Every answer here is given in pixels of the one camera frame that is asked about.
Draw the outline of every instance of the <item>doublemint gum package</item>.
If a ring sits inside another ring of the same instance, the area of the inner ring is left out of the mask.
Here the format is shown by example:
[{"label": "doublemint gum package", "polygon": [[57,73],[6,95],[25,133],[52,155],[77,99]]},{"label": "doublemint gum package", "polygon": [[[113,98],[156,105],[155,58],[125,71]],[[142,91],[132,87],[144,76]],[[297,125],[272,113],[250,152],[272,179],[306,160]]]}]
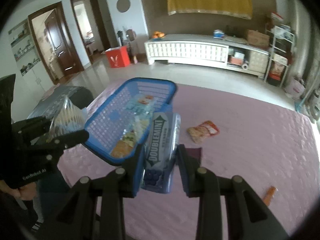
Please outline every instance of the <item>doublemint gum package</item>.
[{"label": "doublemint gum package", "polygon": [[170,192],[180,123],[179,114],[171,112],[153,114],[146,143],[145,171],[141,188],[163,194]]}]

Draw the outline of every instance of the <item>doorway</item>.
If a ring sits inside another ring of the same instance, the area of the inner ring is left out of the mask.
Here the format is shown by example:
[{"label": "doorway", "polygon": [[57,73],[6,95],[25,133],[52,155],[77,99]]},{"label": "doorway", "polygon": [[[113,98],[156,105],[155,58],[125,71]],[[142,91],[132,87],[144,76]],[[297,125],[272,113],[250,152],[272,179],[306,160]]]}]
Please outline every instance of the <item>doorway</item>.
[{"label": "doorway", "polygon": [[70,2],[79,34],[92,64],[105,57],[103,52],[110,49],[98,0],[70,0]]},{"label": "doorway", "polygon": [[63,84],[84,70],[71,40],[61,2],[34,12],[28,20],[39,56],[54,84]]}]

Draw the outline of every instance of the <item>pink bedsheet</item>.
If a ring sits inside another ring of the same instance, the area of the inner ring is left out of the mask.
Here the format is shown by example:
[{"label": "pink bedsheet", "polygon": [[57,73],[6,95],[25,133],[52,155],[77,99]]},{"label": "pink bedsheet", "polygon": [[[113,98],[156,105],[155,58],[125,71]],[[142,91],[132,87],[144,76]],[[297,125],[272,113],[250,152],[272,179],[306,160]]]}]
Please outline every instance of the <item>pink bedsheet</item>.
[{"label": "pink bedsheet", "polygon": [[[123,81],[110,84],[89,106],[92,114]],[[212,120],[220,134],[207,138],[202,165],[218,176],[239,174],[259,196],[278,188],[270,209],[290,234],[319,195],[319,159],[309,119],[256,99],[187,85],[178,85],[173,110],[181,115],[179,143],[194,144],[186,129]],[[82,176],[107,175],[113,166],[82,145],[64,152],[58,165],[69,185]],[[142,240],[195,239],[198,199],[188,199],[175,169],[167,195],[140,190],[124,200],[126,232]],[[224,239],[227,225],[224,218]]]}]

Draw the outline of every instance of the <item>screw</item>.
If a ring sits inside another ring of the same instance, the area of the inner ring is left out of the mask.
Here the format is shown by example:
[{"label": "screw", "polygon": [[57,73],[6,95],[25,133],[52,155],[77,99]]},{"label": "screw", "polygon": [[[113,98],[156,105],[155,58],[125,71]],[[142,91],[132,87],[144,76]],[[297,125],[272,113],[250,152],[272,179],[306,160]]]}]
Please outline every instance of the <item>screw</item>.
[{"label": "screw", "polygon": [[125,173],[125,169],[124,169],[124,168],[120,167],[120,168],[117,168],[117,169],[116,169],[116,174],[122,175],[122,174],[124,174],[124,173]]},{"label": "screw", "polygon": [[241,183],[242,182],[242,177],[239,175],[233,176],[232,178],[236,183]]},{"label": "screw", "polygon": [[200,173],[200,174],[206,174],[207,173],[207,169],[204,168],[204,167],[199,167],[197,169],[197,172]]},{"label": "screw", "polygon": [[86,184],[86,183],[89,182],[89,180],[90,180],[89,177],[83,176],[83,177],[80,178],[80,183]]}]

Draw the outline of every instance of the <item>circular wall decoration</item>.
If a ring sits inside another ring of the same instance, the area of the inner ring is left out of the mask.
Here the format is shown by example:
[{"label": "circular wall decoration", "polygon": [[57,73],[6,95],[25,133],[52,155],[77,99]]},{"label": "circular wall decoration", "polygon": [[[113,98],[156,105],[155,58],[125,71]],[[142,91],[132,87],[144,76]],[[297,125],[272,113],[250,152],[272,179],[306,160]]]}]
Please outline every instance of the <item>circular wall decoration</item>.
[{"label": "circular wall decoration", "polygon": [[126,12],[130,8],[130,0],[118,0],[117,9],[119,12]]}]

